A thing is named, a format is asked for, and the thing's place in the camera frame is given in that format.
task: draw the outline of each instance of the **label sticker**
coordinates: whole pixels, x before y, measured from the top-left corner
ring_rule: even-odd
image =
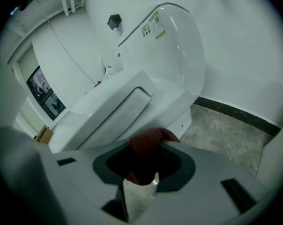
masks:
[[[150,30],[150,27],[149,27],[149,24],[147,23],[146,25],[144,25],[141,29],[141,33],[142,35],[145,37],[146,35],[148,35],[148,33],[150,33],[151,30]]]
[[[150,17],[149,23],[156,39],[159,39],[163,34],[165,34],[164,25],[162,24],[158,11]]]

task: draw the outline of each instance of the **cardboard box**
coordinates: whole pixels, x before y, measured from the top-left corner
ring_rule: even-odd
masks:
[[[48,144],[52,135],[53,132],[46,126],[43,126],[43,128],[39,131],[37,137],[35,138],[35,141],[37,141],[38,143]]]

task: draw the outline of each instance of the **red object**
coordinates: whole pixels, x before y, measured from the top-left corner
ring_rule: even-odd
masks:
[[[158,145],[161,141],[180,142],[165,128],[150,128],[130,139],[129,148],[132,156],[132,167],[126,176],[128,181],[137,185],[150,184],[157,172]]]

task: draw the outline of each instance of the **white toilet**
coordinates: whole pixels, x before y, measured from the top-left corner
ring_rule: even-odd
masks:
[[[113,74],[113,66],[106,67],[103,82],[54,129],[52,152],[100,146],[155,127],[180,138],[191,125],[190,106],[205,75],[191,14],[176,4],[155,4],[127,27],[119,43],[124,71]]]

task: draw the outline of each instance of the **white ceiling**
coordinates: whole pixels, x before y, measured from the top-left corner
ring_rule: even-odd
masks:
[[[70,11],[70,0],[66,1]],[[82,0],[74,0],[74,3],[78,6]],[[0,36],[0,56],[6,63],[22,41],[46,21],[41,8],[48,19],[64,11],[61,0],[33,0],[23,11],[16,10]]]

